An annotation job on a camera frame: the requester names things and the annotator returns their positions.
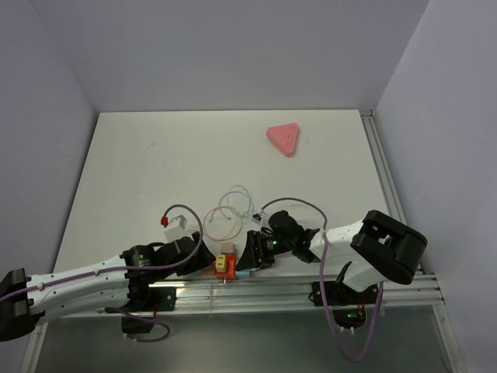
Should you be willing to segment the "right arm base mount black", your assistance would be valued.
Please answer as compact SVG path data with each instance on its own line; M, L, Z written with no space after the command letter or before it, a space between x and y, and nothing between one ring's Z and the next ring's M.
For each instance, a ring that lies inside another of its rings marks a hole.
M366 306L376 303L379 287L374 284L365 291L356 292L334 281L324 282L328 306L339 329L362 329L369 323Z

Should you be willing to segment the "red cube socket adapter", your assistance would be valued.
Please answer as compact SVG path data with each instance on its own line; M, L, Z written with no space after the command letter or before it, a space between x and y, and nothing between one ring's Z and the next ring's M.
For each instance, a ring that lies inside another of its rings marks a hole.
M217 273L217 279L226 283L228 281L235 281L236 277L236 255L226 255L228 259L228 268L225 273Z

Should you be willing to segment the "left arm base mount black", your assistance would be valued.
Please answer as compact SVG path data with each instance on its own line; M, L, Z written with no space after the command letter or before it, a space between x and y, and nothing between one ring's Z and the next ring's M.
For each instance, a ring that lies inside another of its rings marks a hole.
M149 288L146 298L121 307L104 308L106 314L121 316L123 336L137 343L156 343L169 337L169 325L158 318L159 312L171 312L176 304L176 288Z

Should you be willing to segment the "pink charger block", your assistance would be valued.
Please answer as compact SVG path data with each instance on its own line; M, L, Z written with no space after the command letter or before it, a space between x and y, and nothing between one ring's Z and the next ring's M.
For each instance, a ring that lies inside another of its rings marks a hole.
M221 245L221 254L235 255L236 246L233 242L223 242Z

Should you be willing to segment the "blue plug adapter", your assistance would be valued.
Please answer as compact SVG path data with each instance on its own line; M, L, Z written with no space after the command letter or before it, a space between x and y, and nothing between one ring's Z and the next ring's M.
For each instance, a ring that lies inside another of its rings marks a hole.
M250 270L240 270L236 272L236 277L237 278L245 278L245 277L251 277L251 271Z

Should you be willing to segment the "yellow plug adapter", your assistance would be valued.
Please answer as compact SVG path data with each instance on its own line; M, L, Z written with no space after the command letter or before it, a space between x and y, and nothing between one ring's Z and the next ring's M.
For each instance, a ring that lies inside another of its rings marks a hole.
M215 261L215 271L217 273L225 273L228 268L228 259L225 254L219 254Z

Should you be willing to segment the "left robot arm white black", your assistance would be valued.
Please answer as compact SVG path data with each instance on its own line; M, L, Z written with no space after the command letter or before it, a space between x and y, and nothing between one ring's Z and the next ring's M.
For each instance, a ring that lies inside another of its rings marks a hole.
M185 276L215 261L199 233L170 243L137 245L100 263L56 274L27 275L23 268L1 280L1 340L26 336L39 324L95 310L140 312L150 284Z

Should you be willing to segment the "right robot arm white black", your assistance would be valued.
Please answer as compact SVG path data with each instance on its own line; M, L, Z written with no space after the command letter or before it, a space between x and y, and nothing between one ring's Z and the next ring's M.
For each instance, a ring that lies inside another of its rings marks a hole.
M282 210L269 217L266 227L249 230L237 271L272 267L276 257L290 253L303 263L336 265L336 294L351 303L382 281L412 283L427 238L415 229L377 210L338 228L305 228Z

